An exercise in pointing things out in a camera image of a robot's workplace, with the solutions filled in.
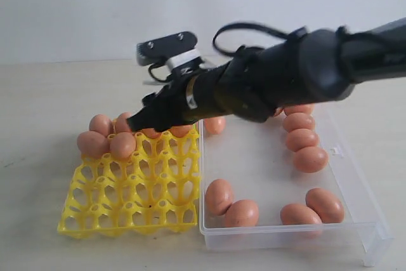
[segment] white background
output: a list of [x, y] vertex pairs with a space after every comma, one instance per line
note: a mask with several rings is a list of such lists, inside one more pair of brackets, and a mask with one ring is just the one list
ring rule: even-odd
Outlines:
[[[191, 30], [199, 49], [236, 20], [284, 29], [367, 30], [406, 15], [405, 0], [0, 0], [0, 63], [131, 58], [133, 45]], [[223, 41], [269, 43], [233, 34]]]

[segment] egg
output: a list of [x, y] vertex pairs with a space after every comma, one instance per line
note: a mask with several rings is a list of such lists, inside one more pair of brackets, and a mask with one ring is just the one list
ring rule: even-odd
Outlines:
[[287, 149], [297, 152], [305, 147], [317, 146], [319, 141], [318, 135], [313, 130], [299, 128], [287, 134], [285, 144]]
[[192, 125], [173, 126], [169, 131], [177, 138], [183, 138], [191, 130]]
[[77, 137], [77, 147], [82, 154], [99, 159], [108, 152], [108, 140], [95, 131], [85, 131]]
[[223, 215], [234, 201], [233, 188], [227, 180], [216, 179], [208, 186], [204, 200], [210, 213]]
[[255, 201], [244, 199], [233, 203], [224, 217], [224, 224], [232, 227], [254, 227], [259, 220], [259, 209]]
[[329, 162], [329, 155], [320, 147], [305, 147], [294, 153], [293, 165], [303, 173], [321, 171]]
[[282, 127], [289, 133], [295, 129], [315, 129], [315, 120], [312, 116], [302, 112], [289, 114], [282, 122]]
[[341, 223], [344, 220], [343, 204], [336, 195], [324, 188], [309, 190], [306, 205], [319, 215], [323, 223]]
[[277, 108], [275, 110], [275, 113], [273, 114], [273, 117], [279, 116], [283, 111], [284, 111], [284, 109], [282, 107]]
[[157, 132], [153, 128], [145, 128], [142, 130], [143, 134], [149, 139], [159, 138], [162, 133]]
[[290, 106], [285, 107], [284, 112], [285, 115], [295, 114], [297, 112], [304, 113], [304, 114], [311, 114], [314, 110], [314, 104], [305, 104], [305, 105], [297, 105], [297, 106]]
[[[322, 220], [314, 210], [300, 203], [290, 203], [280, 210], [280, 220], [283, 225], [319, 225]], [[308, 231], [304, 232], [305, 237], [316, 237], [322, 232]]]
[[110, 153], [117, 160], [127, 159], [135, 148], [136, 141], [132, 133], [118, 133], [110, 142]]
[[211, 135], [219, 135], [221, 132], [223, 132], [226, 126], [225, 117], [210, 117], [208, 119], [204, 119], [203, 121], [204, 127]]
[[89, 123], [89, 130], [95, 131], [103, 136], [111, 135], [113, 131], [113, 122], [104, 114], [95, 115]]
[[123, 112], [115, 122], [115, 133], [130, 133], [132, 132], [127, 124], [127, 119], [132, 116], [130, 112]]

